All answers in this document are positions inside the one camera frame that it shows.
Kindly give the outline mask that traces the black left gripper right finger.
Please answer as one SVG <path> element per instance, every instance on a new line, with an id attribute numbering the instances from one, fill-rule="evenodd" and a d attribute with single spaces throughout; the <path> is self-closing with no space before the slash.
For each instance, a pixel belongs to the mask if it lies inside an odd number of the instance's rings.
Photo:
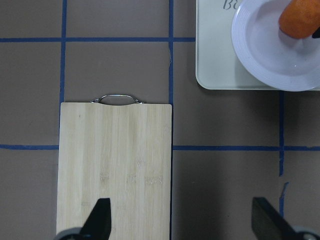
<path id="1" fill-rule="evenodd" d="M 264 197 L 254 197 L 251 228 L 257 240 L 294 240 L 295 231 Z"/>

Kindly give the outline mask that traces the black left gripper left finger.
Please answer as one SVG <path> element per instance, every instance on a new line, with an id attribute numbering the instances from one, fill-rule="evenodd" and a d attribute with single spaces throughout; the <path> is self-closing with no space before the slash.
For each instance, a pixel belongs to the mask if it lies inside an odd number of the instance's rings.
<path id="1" fill-rule="evenodd" d="M 80 230 L 84 240 L 108 240 L 111 235 L 111 200 L 99 198 Z"/>

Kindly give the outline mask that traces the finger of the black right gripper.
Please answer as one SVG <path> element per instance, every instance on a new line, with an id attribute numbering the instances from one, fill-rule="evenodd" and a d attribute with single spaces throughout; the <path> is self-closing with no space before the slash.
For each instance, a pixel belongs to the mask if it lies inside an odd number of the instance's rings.
<path id="1" fill-rule="evenodd" d="M 313 39 L 319 39 L 320 38 L 320 27 L 311 35 Z"/>

